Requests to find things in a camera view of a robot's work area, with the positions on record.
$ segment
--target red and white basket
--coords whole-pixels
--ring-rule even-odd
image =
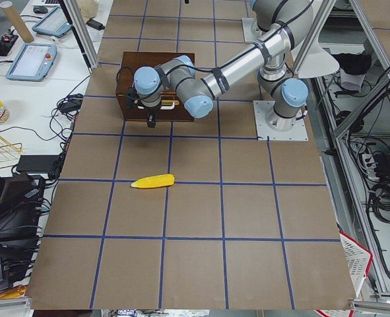
[[[343,232],[340,232],[340,240],[357,298],[371,268],[372,253]],[[354,313],[353,310],[316,310],[316,312],[323,317],[352,317]]]

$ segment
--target robotic arm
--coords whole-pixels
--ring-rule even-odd
[[[312,3],[313,0],[251,0],[264,35],[199,80],[185,55],[155,68],[138,69],[134,82],[143,106],[150,111],[159,109],[161,92],[172,88],[186,110],[194,118],[202,118],[212,110],[213,99],[259,69],[259,84],[276,100],[267,114],[267,123],[279,131],[290,129],[308,89],[303,82],[287,78],[284,56],[306,37],[313,21]]]

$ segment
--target white mounting plate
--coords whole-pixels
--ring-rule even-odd
[[[256,18],[243,18],[242,25],[245,43],[252,43],[261,36],[261,30],[256,25]]]
[[[285,132],[276,131],[268,126],[265,122],[265,115],[274,106],[274,103],[275,101],[253,101],[258,141],[266,141],[268,138],[270,141],[308,141],[308,133],[303,119],[296,121],[293,128]],[[302,111],[299,110],[297,116],[300,117],[301,115]]]

